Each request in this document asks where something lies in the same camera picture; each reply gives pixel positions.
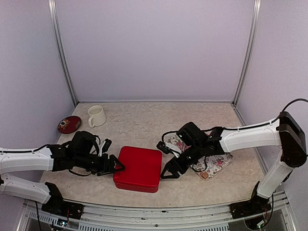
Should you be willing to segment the red box lid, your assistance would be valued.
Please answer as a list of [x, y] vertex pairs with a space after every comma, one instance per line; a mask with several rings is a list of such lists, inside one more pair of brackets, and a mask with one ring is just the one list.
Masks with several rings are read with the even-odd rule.
[[124, 146], [118, 160], [125, 169], [113, 175], [117, 188], [144, 193], [158, 191], [162, 165], [162, 153], [159, 150]]

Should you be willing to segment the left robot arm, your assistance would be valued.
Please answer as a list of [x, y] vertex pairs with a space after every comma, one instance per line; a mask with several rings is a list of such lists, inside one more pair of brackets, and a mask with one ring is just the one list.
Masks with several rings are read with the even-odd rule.
[[22, 171], [64, 171], [81, 168], [88, 175], [104, 176], [125, 170], [115, 155], [108, 155], [111, 140], [101, 141], [99, 136], [78, 131], [72, 140], [63, 144], [46, 144], [36, 149], [0, 150], [0, 193], [48, 204], [57, 214], [67, 210], [57, 186], [38, 183], [13, 176]]

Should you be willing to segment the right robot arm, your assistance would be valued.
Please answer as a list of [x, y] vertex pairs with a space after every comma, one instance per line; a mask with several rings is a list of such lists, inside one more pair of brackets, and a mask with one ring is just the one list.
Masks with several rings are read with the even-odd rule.
[[157, 144], [160, 151], [174, 155], [165, 164], [160, 175], [162, 179], [179, 178], [201, 158], [259, 147], [280, 148], [278, 160], [255, 185], [251, 198], [245, 201], [247, 211], [252, 214], [264, 208], [275, 190], [308, 159], [305, 133], [287, 111], [282, 111], [275, 119], [255, 125], [214, 127], [209, 129], [209, 134], [188, 122], [174, 133], [188, 149], [180, 153], [168, 147], [164, 140]]

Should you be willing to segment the cream ceramic mug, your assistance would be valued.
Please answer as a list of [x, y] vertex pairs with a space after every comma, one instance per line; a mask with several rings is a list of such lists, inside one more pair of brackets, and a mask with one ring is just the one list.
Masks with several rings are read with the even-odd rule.
[[106, 115], [102, 106], [95, 105], [88, 109], [89, 119], [88, 124], [90, 128], [98, 127], [106, 122]]

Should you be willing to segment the red floral saucer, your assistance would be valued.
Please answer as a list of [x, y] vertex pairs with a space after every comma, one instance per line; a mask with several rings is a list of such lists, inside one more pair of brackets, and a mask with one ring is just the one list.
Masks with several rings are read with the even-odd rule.
[[62, 134], [70, 134], [79, 129], [82, 120], [76, 115], [66, 117], [58, 124], [58, 131]]

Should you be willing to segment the aluminium table front rail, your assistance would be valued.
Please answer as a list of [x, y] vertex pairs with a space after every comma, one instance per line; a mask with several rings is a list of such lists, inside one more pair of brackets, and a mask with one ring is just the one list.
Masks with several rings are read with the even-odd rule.
[[36, 210], [25, 201], [18, 231], [235, 231], [246, 230], [245, 221], [234, 219], [227, 203], [218, 205], [137, 208], [85, 203], [80, 219], [63, 218]]

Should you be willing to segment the left aluminium frame post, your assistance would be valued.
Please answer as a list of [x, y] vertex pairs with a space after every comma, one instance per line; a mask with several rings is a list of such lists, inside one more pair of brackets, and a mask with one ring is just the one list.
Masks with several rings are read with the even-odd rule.
[[53, 33], [55, 37], [55, 43], [60, 59], [60, 64], [61, 68], [64, 74], [64, 79], [67, 84], [68, 92], [72, 101], [72, 104], [74, 107], [78, 105], [78, 99], [77, 99], [77, 94], [73, 85], [73, 81], [70, 76], [68, 64], [67, 64], [67, 59], [65, 56], [65, 51], [64, 51], [64, 46], [61, 38], [61, 30], [60, 30], [60, 24], [59, 24], [59, 19], [57, 15], [57, 7], [56, 7], [56, 1], [55, 0], [48, 0], [48, 7], [49, 7], [49, 12], [50, 12], [50, 17], [51, 17], [51, 24], [53, 28]]

